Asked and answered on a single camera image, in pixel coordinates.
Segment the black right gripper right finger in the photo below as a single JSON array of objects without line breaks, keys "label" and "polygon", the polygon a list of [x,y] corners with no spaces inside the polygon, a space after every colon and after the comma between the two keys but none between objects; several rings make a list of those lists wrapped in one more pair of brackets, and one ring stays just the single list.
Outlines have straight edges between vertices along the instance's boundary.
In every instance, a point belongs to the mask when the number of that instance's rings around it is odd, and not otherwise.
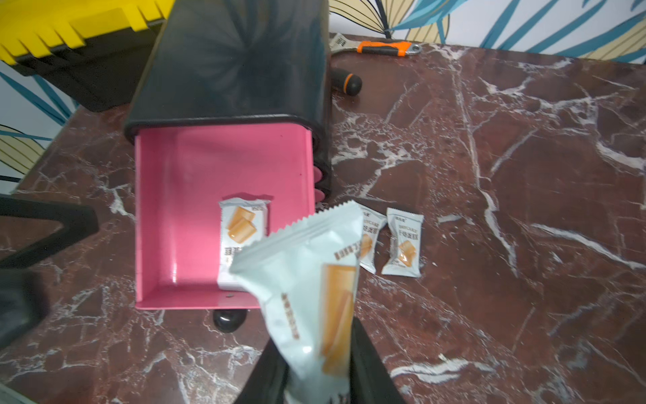
[{"label": "black right gripper right finger", "polygon": [[353,318],[350,365],[351,404],[405,404],[358,318]]}]

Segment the white cookie packet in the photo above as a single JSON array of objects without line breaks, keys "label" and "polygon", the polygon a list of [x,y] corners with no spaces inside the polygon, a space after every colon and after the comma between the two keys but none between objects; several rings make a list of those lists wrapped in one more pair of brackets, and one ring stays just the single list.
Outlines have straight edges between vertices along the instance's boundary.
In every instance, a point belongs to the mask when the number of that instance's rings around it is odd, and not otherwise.
[{"label": "white cookie packet", "polygon": [[363,212],[363,236],[361,241],[360,265],[370,274],[375,274],[374,256],[380,231],[387,223],[386,215],[378,213],[364,205],[361,205]]},{"label": "white cookie packet", "polygon": [[363,236],[348,201],[275,232],[234,258],[289,367],[284,403],[348,403],[351,339]]},{"label": "white cookie packet", "polygon": [[231,198],[220,202],[220,262],[217,283],[225,291],[244,291],[230,274],[235,256],[267,236],[269,200]]}]

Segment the black drawer cabinet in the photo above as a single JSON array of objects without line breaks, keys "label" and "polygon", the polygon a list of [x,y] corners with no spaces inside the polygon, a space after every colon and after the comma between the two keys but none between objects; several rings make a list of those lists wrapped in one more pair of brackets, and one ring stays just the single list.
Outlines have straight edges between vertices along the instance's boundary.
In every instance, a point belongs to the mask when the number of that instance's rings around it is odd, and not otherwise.
[{"label": "black drawer cabinet", "polygon": [[326,1],[177,1],[146,64],[124,136],[146,128],[278,124],[312,136],[331,195]]}]

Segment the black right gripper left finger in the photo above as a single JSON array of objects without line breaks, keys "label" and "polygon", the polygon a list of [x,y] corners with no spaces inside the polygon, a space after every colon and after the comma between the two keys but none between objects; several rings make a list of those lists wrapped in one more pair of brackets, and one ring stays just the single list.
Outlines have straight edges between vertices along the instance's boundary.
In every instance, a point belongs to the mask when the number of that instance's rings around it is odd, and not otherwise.
[{"label": "black right gripper left finger", "polygon": [[235,404],[283,404],[289,367],[269,339]]}]

